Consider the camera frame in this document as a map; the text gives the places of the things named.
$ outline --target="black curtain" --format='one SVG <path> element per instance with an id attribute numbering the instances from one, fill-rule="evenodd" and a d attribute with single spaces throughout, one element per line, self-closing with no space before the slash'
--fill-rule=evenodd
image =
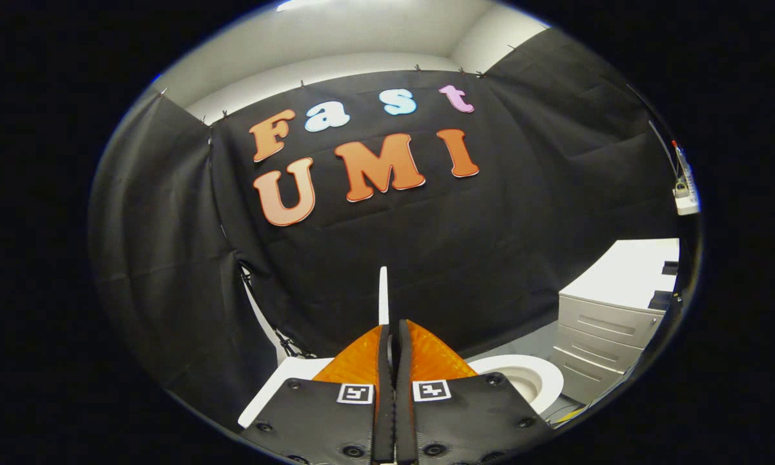
<path id="1" fill-rule="evenodd" d="M 101 159 L 89 250 L 101 304 L 149 374 L 233 431 L 276 367 L 214 210 L 210 128 L 149 89 Z"/>

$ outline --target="pink letter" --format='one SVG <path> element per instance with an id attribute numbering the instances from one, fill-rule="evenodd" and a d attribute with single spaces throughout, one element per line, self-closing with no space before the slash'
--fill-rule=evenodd
<path id="1" fill-rule="evenodd" d="M 453 105 L 453 108 L 458 109 L 464 114 L 473 112 L 473 105 L 470 103 L 462 102 L 462 97 L 464 97 L 465 92 L 453 87 L 453 85 L 444 86 L 440 89 L 440 92 L 441 94 L 445 94 L 448 97 L 448 100 L 450 100 L 450 104 Z"/>

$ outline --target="light blue letter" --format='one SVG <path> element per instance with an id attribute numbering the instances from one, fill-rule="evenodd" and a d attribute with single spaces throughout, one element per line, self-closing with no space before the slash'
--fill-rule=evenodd
<path id="1" fill-rule="evenodd" d="M 385 105 L 385 111 L 391 115 L 412 114 L 417 109 L 417 103 L 413 101 L 413 94 L 406 88 L 392 88 L 382 91 L 379 100 Z"/>
<path id="2" fill-rule="evenodd" d="M 310 132 L 319 132 L 331 126 L 344 126 L 347 121 L 350 121 L 349 115 L 344 114 L 344 106 L 340 102 L 319 103 L 307 110 L 307 117 L 309 119 L 304 123 L 304 129 Z"/>

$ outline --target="drawer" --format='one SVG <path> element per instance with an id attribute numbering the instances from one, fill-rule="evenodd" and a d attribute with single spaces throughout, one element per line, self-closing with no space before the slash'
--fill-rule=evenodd
<path id="1" fill-rule="evenodd" d="M 623 377 L 617 371 L 598 367 L 561 348 L 553 349 L 550 362 L 563 374 L 563 394 L 583 404 L 591 404 Z"/>
<path id="2" fill-rule="evenodd" d="M 612 370 L 626 371 L 643 349 L 598 338 L 562 324 L 557 325 L 556 347 Z"/>
<path id="3" fill-rule="evenodd" d="M 559 298 L 559 324 L 627 346 L 644 348 L 662 318 L 663 315 L 618 309 L 576 298 Z"/>

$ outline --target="black fabric backdrop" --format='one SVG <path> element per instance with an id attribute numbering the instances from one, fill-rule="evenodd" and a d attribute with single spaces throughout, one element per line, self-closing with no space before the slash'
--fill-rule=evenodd
<path id="1" fill-rule="evenodd" d="M 673 176 L 647 112 L 623 80 L 562 33 L 545 30 L 478 79 L 445 71 L 341 77 L 249 105 L 213 126 L 216 203 L 236 255 L 253 268 L 271 323 L 333 357 L 378 323 L 378 268 L 391 318 L 410 318 L 462 356 L 556 319 L 557 291 L 617 239 L 676 236 Z M 455 85 L 473 104 L 453 108 Z M 379 92 L 406 88 L 412 114 L 391 116 Z M 308 132 L 305 112 L 338 101 L 349 123 Z M 254 162 L 249 129 L 285 109 L 284 148 Z M 456 178 L 438 130 L 460 129 L 476 176 Z M 411 136 L 423 186 L 349 203 L 338 145 L 379 153 Z M 252 182 L 280 171 L 282 203 L 298 201 L 287 166 L 313 158 L 316 206 L 301 223 L 264 219 Z"/>
<path id="2" fill-rule="evenodd" d="M 455 85 L 473 104 L 454 109 Z M 407 88 L 413 114 L 379 92 Z M 305 112 L 344 104 L 349 123 L 304 129 Z M 249 127 L 284 109 L 285 147 L 252 162 Z M 267 98 L 204 126 L 146 92 L 111 138 L 90 199 L 90 255 L 101 302 L 162 386 L 228 429 L 275 369 L 243 294 L 254 275 L 266 317 L 301 348 L 333 357 L 378 323 L 378 268 L 391 318 L 410 318 L 463 357 L 556 319 L 557 291 L 618 239 L 676 235 L 672 175 L 648 114 L 594 54 L 549 29 L 487 76 L 394 71 L 340 77 Z M 480 172 L 458 179 L 441 129 L 460 129 Z M 337 145 L 379 153 L 411 135 L 423 186 L 349 203 Z M 301 223 L 264 219 L 252 182 L 311 156 L 316 207 Z"/>

